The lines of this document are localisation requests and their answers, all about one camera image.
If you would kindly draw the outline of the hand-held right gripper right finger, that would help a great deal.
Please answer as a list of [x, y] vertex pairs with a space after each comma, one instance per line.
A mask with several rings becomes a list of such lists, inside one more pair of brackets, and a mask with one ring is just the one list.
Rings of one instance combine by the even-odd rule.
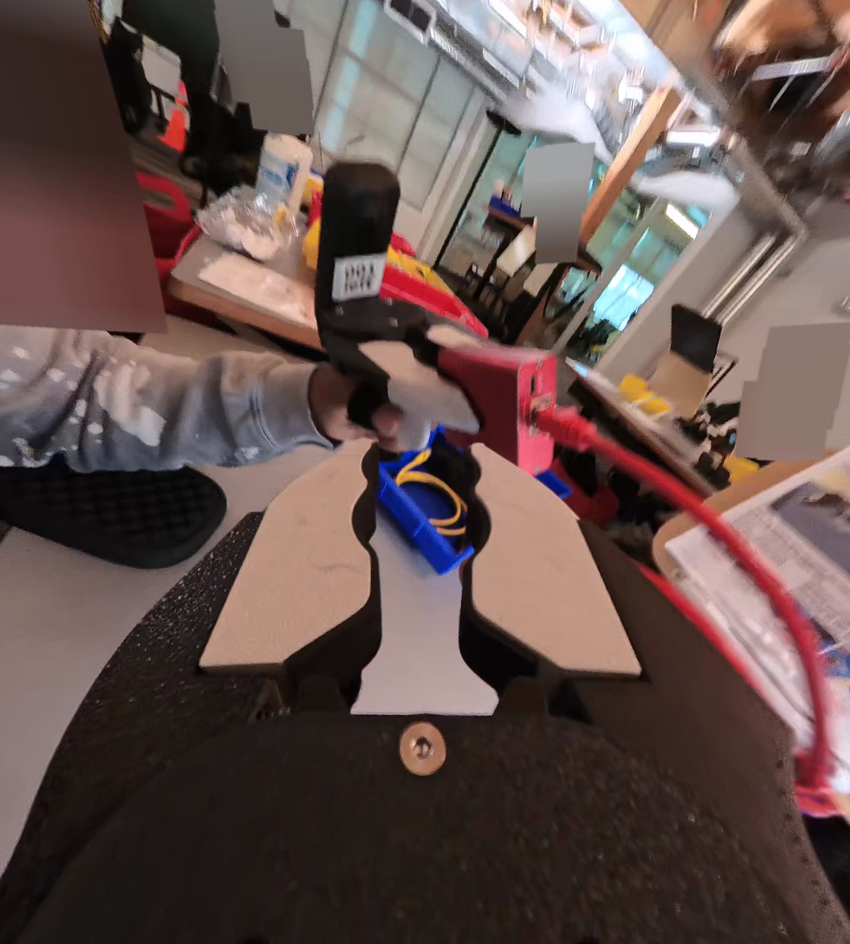
[[462, 573], [460, 648], [483, 679], [635, 679], [642, 667], [581, 522], [547, 486], [484, 444], [474, 553]]

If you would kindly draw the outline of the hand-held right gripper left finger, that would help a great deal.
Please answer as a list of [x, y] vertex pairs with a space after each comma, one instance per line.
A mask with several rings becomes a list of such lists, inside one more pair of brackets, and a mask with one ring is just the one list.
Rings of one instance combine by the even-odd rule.
[[293, 669], [379, 602], [379, 453], [340, 446], [265, 508], [199, 658], [207, 673]]

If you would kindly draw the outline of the red ethernet splitter box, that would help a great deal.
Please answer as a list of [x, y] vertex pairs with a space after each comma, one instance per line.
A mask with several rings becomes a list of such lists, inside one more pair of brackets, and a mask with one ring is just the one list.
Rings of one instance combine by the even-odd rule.
[[445, 422], [445, 439], [460, 451], [483, 444], [532, 476], [548, 471], [555, 442], [539, 431], [533, 415], [556, 403], [558, 363], [550, 351], [537, 348], [443, 348], [438, 371], [463, 391], [479, 421], [476, 433], [454, 431]]

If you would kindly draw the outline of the blue plastic bin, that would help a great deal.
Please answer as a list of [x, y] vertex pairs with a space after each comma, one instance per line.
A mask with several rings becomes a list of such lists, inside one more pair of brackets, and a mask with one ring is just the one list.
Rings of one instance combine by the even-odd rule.
[[426, 446], [380, 461], [381, 509], [439, 575], [458, 570], [474, 553], [466, 536], [472, 483], [466, 456], [444, 426]]

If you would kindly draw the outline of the person's left forearm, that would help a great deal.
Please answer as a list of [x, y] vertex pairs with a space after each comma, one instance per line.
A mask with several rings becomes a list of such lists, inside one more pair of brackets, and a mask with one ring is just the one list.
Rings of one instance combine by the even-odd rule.
[[103, 331], [0, 325], [0, 468], [81, 473], [264, 463], [308, 444], [315, 366], [192, 360]]

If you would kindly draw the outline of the person's left hand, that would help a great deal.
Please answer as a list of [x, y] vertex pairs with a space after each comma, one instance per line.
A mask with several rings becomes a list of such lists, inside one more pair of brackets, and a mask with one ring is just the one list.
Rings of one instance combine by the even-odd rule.
[[385, 402], [372, 414], [372, 427], [362, 427], [348, 415], [348, 404], [355, 389], [356, 385], [329, 363], [318, 365], [311, 376], [308, 391], [313, 425], [329, 442], [369, 440], [387, 452], [397, 453], [403, 419], [401, 409]]

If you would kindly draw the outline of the red plastic bin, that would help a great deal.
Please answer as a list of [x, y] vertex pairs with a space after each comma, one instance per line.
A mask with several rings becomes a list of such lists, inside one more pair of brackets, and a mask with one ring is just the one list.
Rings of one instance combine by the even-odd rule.
[[380, 297], [415, 304], [481, 338], [488, 337], [488, 329], [466, 303], [416, 257], [413, 246], [398, 233], [393, 233], [387, 250]]

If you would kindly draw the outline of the white wipes container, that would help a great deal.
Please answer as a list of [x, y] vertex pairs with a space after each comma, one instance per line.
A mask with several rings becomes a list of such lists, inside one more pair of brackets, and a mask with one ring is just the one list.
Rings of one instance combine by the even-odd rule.
[[312, 148], [300, 138], [266, 133], [259, 156], [255, 193], [274, 208], [284, 206], [292, 215], [298, 214], [312, 160]]

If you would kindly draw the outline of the clear plastic bag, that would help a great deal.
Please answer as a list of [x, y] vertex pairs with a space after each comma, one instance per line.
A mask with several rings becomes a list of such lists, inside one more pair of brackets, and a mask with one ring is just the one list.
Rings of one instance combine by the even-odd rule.
[[198, 209], [195, 224], [220, 247], [260, 264], [292, 248], [302, 233], [288, 206], [246, 185], [233, 187]]

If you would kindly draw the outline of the yellow small parts bin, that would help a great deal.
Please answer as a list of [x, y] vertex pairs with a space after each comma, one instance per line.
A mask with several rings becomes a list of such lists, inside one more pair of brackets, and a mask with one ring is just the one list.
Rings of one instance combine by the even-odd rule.
[[618, 384], [618, 393], [632, 407], [647, 416], [663, 416], [672, 413], [671, 403], [658, 395], [648, 382], [636, 374], [626, 375]]

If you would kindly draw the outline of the black textured pad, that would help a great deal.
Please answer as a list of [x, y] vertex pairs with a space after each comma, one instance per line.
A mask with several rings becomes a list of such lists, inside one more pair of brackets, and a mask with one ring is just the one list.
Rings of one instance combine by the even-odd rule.
[[193, 468], [78, 473], [0, 467], [0, 522], [139, 570], [192, 558], [225, 519], [222, 488]]

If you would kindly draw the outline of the black and tan cardboard box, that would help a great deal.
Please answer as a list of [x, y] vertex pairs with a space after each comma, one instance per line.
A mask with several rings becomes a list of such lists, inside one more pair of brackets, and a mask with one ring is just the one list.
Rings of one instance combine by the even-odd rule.
[[669, 347], [647, 384], [667, 401], [676, 418], [694, 417], [738, 364], [737, 357], [719, 350], [721, 334], [714, 320], [682, 304], [672, 306]]

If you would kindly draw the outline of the printed paper sheet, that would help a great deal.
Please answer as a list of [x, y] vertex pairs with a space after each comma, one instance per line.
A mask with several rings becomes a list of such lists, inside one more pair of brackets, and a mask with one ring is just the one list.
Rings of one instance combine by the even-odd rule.
[[[818, 635], [828, 683], [837, 784], [850, 791], [850, 446], [761, 491], [725, 512], [727, 522], [785, 584]], [[671, 521], [656, 561], [698, 603], [770, 707], [795, 732], [812, 735], [812, 707], [794, 644], [749, 579], [702, 528]]]

